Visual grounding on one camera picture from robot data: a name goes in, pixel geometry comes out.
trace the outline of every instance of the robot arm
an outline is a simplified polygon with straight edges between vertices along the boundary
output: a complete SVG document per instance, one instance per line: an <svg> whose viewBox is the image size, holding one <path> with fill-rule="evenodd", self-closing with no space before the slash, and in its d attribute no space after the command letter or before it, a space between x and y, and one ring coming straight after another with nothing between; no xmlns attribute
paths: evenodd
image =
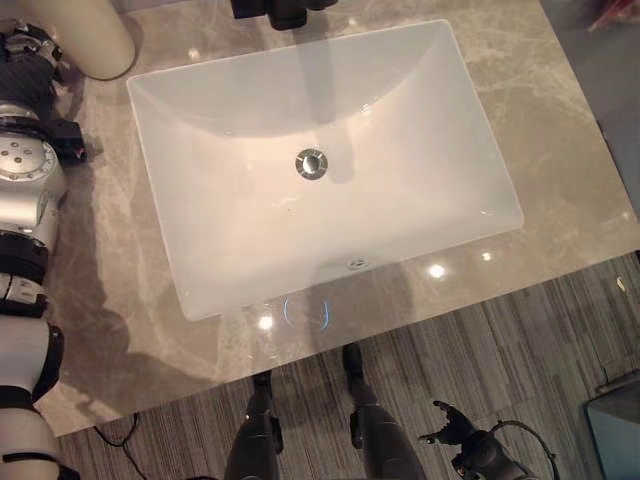
<svg viewBox="0 0 640 480"><path fill-rule="evenodd" d="M58 380L64 338L42 286L65 192L84 159L77 124L50 121L60 52L37 28L0 33L0 478L73 480L33 404Z"/></svg>
<svg viewBox="0 0 640 480"><path fill-rule="evenodd" d="M516 424L536 436L542 445L553 468L553 478L558 480L555 456L549 452L540 436L530 427L520 422L499 422L486 432L476 429L457 409L444 402L435 401L434 405L447 414L447 424L435 433L423 435L420 440L429 444L436 441L446 445L460 445L462 451L454 457L451 465L464 480L537 480L529 469L511 459L502 444L495 439L494 433L504 425Z"/></svg>

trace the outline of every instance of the beige marble surface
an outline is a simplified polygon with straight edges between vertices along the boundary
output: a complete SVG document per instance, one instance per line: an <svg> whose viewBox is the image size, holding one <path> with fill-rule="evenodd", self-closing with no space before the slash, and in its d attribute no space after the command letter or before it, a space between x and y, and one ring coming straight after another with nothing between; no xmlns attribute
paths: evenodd
<svg viewBox="0 0 640 480"><path fill-rule="evenodd" d="M67 349L38 404L57 434L146 409L359 338L424 320L640 247L640 227L558 41L536 0L340 0L297 41L446 18L494 129L524 227L190 323L180 310L125 78L77 80L61 109L92 145L68 171L48 284ZM140 47L130 74L294 43L227 1L126 15ZM176 172L180 162L176 158ZM485 260L489 253L491 259ZM427 272L445 268L442 278ZM332 321L320 332L321 301ZM262 330L260 317L271 315Z"/></svg>

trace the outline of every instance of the white sink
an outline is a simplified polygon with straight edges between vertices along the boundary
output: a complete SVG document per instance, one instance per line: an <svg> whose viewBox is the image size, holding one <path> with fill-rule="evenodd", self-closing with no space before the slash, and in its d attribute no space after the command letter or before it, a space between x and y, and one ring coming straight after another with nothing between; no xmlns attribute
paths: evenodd
<svg viewBox="0 0 640 480"><path fill-rule="evenodd" d="M185 316L522 225L446 21L128 81ZM319 179L296 156L326 155Z"/></svg>

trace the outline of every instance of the cable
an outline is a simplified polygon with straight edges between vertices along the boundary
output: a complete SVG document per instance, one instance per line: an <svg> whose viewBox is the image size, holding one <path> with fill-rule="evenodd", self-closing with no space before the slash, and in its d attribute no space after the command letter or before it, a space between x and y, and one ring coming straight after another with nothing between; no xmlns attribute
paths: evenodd
<svg viewBox="0 0 640 480"><path fill-rule="evenodd" d="M140 469L138 462L136 462L135 458L133 458L133 455L131 454L131 451L129 450L129 446L128 446L129 440L131 440L131 437L136 432L139 425L140 425L140 414L136 412L133 414L133 425L131 425L131 428L129 429L127 434L119 442L109 439L109 437L107 437L107 435L104 432L102 432L98 427L93 427L93 429L96 431L98 436L102 439L102 441L106 443L108 446L122 449L122 451L124 452L124 455L131 462L131 465L133 465L133 468L136 470L140 478L142 478L143 480L150 480L149 477L147 477ZM189 477L185 480L217 480L217 479L214 477L209 477L207 475L202 475L198 477Z"/></svg>
<svg viewBox="0 0 640 480"><path fill-rule="evenodd" d="M536 432L533 428L531 428L529 425L527 425L526 423L520 422L518 420L505 420L505 421L498 420L498 423L494 425L491 428L491 430L489 430L489 434L493 435L498 430L501 430L507 426L522 428L523 430L533 435L536 440L538 440L538 443L544 450L544 453L549 459L549 463L551 464L551 470L553 471L553 480L560 480L560 473L558 472L558 465L556 464L556 454L551 452L551 450L549 449L549 446L543 440L540 434Z"/></svg>

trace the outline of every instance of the sink drain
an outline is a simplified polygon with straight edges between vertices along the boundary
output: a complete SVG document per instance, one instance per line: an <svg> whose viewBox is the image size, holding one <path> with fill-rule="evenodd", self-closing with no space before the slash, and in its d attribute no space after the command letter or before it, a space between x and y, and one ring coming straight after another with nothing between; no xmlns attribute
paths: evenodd
<svg viewBox="0 0 640 480"><path fill-rule="evenodd" d="M307 180L321 178L328 166L327 156L315 148L306 148L296 157L296 170Z"/></svg>

